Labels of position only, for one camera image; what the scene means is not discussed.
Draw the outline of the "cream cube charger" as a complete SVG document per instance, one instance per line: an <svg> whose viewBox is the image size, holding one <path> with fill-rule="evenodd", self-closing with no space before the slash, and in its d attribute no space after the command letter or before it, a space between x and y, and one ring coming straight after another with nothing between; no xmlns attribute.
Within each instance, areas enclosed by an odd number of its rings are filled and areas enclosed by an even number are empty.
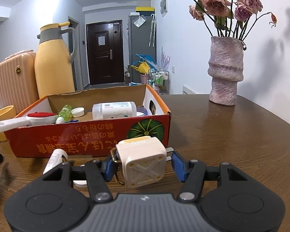
<svg viewBox="0 0 290 232"><path fill-rule="evenodd" d="M157 137L143 136L120 141L110 151L114 163L119 164L127 188L139 188L160 181L172 147L164 147Z"/></svg>

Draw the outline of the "red white lint brush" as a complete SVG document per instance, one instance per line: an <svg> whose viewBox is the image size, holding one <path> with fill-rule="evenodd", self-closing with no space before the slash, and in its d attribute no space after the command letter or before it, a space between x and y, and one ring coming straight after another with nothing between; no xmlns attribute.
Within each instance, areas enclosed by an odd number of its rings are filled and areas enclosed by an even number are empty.
<svg viewBox="0 0 290 232"><path fill-rule="evenodd" d="M55 123L58 115L54 113L31 113L25 117L17 117L0 121L0 132L24 126L40 126Z"/></svg>

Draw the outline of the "small white tube bottle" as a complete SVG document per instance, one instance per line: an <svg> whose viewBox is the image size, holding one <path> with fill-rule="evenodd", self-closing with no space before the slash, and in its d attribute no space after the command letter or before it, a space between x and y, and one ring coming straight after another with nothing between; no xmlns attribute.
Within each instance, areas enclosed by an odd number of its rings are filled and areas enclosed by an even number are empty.
<svg viewBox="0 0 290 232"><path fill-rule="evenodd" d="M55 149L45 166L43 174L46 174L47 172L55 168L60 163L66 162L67 159L68 159L68 155L63 149Z"/></svg>

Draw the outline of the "white plastic jar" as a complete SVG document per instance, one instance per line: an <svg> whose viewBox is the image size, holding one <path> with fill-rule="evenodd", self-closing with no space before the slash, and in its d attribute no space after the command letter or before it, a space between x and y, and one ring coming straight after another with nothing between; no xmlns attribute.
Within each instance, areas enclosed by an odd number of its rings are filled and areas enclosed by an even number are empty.
<svg viewBox="0 0 290 232"><path fill-rule="evenodd" d="M94 104L92 108L93 120L130 118L137 116L134 102L109 102Z"/></svg>

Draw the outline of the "white ribbed bottle cap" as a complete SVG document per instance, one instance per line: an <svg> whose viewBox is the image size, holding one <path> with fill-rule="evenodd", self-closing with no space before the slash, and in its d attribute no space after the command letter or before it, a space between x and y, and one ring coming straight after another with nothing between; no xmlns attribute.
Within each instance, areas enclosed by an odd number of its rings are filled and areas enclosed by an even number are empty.
<svg viewBox="0 0 290 232"><path fill-rule="evenodd" d="M84 107L76 107L76 108L71 110L71 114L72 114L73 118L82 117L85 114L85 109L84 109Z"/></svg>

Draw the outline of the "purple gear-shaped cap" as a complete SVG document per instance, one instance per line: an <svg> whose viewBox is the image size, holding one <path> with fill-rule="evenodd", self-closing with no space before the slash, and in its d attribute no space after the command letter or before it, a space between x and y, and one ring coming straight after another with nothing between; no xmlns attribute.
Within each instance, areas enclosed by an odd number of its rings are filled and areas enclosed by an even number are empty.
<svg viewBox="0 0 290 232"><path fill-rule="evenodd" d="M142 116L147 116L148 115L148 111L145 107L140 106L137 107L137 117L142 117Z"/></svg>

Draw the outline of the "green spray bottle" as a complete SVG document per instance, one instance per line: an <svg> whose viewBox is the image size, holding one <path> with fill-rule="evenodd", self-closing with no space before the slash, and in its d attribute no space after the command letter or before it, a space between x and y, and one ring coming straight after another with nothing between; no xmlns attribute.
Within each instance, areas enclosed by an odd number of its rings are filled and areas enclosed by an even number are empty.
<svg viewBox="0 0 290 232"><path fill-rule="evenodd" d="M56 124L63 124L69 122L72 118L72 107L70 105L65 105L58 113L58 117L55 121Z"/></svg>

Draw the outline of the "red cardboard box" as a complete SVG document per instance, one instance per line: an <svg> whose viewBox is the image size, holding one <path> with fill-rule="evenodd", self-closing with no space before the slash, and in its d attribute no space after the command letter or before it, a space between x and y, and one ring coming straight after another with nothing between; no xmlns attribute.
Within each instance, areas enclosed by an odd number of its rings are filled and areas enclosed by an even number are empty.
<svg viewBox="0 0 290 232"><path fill-rule="evenodd" d="M93 105L109 102L134 102L147 110L146 116L94 120ZM111 148L127 138L157 137L168 145L171 111L148 85L117 86L45 96L18 114L58 113L63 106L84 107L86 113L76 122L19 127L6 131L16 157L48 158L55 149L69 155L107 156Z"/></svg>

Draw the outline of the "pink ribbed suitcase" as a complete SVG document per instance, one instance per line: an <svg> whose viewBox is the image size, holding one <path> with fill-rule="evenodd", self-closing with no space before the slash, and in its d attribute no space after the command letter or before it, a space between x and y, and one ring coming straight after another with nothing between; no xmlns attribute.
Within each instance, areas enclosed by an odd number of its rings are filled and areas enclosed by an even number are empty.
<svg viewBox="0 0 290 232"><path fill-rule="evenodd" d="M23 50L0 63L0 109L13 105L18 114L39 99L35 56L33 50Z"/></svg>

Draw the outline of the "yellow watering can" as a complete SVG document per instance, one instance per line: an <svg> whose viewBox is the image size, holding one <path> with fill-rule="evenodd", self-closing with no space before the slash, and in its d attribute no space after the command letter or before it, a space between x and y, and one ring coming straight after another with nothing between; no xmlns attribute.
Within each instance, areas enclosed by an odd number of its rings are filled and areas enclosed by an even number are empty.
<svg viewBox="0 0 290 232"><path fill-rule="evenodd" d="M135 69L136 71L138 71L140 74L148 74L149 70L151 69L150 66L147 64L147 62L140 62L139 66L131 66L133 69Z"/></svg>

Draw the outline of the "pink ceramic vase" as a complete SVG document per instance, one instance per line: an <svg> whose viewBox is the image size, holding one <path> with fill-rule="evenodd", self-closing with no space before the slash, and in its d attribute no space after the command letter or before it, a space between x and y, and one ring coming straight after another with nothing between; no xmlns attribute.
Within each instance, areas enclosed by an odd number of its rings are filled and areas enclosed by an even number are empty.
<svg viewBox="0 0 290 232"><path fill-rule="evenodd" d="M244 50L242 41L232 37L211 37L209 76L212 88L209 100L215 104L234 106L237 83L244 79Z"/></svg>

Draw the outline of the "yellow thermos jug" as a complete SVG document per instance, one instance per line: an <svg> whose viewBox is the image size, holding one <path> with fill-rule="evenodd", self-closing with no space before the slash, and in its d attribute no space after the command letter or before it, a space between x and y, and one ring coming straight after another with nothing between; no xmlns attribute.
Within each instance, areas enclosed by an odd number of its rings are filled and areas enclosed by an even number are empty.
<svg viewBox="0 0 290 232"><path fill-rule="evenodd" d="M37 35L39 45L34 62L35 78L39 98L75 92L72 62L77 48L69 53L63 35L71 33L78 40L70 22L48 24L40 28Z"/></svg>

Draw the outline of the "dark entrance door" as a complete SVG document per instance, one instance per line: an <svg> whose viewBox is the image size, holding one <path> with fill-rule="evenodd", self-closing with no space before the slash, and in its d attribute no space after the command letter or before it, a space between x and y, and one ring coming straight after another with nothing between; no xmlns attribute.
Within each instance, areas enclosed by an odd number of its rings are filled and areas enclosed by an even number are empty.
<svg viewBox="0 0 290 232"><path fill-rule="evenodd" d="M86 25L90 85L124 82L122 21Z"/></svg>

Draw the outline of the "yellow box on fridge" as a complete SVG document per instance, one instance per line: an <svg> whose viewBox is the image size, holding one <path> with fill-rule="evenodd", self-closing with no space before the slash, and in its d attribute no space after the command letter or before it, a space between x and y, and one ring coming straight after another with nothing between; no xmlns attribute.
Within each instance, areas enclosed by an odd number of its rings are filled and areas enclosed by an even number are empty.
<svg viewBox="0 0 290 232"><path fill-rule="evenodd" d="M154 7L136 7L136 12L154 12Z"/></svg>

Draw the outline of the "wall picture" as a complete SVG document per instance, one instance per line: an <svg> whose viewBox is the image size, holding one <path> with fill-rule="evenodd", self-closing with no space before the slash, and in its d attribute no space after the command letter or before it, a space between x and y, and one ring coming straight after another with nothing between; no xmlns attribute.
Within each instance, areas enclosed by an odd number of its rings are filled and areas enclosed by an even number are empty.
<svg viewBox="0 0 290 232"><path fill-rule="evenodd" d="M160 14L164 17L168 13L168 0L160 1Z"/></svg>

